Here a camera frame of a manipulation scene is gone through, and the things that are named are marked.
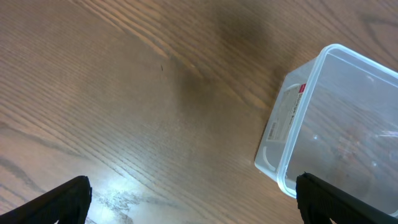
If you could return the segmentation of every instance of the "barcode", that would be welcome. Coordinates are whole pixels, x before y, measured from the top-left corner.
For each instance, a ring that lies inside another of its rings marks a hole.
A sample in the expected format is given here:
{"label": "barcode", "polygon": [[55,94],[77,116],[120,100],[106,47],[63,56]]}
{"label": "barcode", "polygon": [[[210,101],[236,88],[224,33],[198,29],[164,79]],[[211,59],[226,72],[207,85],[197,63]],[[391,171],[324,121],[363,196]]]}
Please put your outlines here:
{"label": "barcode", "polygon": [[271,126],[271,131],[269,132],[269,135],[268,135],[268,139],[271,139],[272,134],[274,133],[275,126],[276,126],[276,122],[273,122],[273,124]]}

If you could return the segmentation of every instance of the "transparent plastic box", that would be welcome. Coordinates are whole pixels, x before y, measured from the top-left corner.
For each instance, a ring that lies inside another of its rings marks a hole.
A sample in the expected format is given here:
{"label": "transparent plastic box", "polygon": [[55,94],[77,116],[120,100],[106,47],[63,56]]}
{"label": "transparent plastic box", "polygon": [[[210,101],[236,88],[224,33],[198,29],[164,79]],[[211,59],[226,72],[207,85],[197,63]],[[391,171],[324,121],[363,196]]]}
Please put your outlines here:
{"label": "transparent plastic box", "polygon": [[291,197],[309,172],[398,216],[398,74],[325,47],[286,76],[255,165]]}

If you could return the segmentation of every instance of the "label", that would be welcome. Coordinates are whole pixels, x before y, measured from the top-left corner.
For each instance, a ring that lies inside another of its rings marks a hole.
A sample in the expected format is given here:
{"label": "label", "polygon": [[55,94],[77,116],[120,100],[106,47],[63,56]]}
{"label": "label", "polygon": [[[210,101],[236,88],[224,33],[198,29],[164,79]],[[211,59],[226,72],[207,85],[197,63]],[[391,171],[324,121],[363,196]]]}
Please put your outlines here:
{"label": "label", "polygon": [[276,119],[271,122],[267,140],[286,142],[299,107],[305,84],[286,90],[282,96]]}

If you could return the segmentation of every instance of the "black object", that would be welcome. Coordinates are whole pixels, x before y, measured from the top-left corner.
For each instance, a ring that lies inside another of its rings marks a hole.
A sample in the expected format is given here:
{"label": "black object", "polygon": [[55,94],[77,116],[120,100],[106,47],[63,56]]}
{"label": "black object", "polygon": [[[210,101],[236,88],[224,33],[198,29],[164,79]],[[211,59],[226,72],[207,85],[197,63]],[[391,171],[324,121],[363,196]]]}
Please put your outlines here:
{"label": "black object", "polygon": [[0,216],[2,224],[84,224],[91,203],[88,177],[78,176]]}
{"label": "black object", "polygon": [[297,177],[298,209],[304,224],[397,224],[398,220],[312,174]]}

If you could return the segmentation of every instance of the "wood grain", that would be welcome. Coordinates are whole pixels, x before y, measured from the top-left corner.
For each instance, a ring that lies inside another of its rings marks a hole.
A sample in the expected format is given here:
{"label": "wood grain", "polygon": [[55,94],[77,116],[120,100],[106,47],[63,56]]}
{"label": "wood grain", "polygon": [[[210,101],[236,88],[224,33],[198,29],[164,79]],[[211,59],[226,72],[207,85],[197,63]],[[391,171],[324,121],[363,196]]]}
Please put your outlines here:
{"label": "wood grain", "polygon": [[302,223],[254,167],[284,75],[398,70],[396,1],[2,1],[0,212],[77,175],[87,223]]}

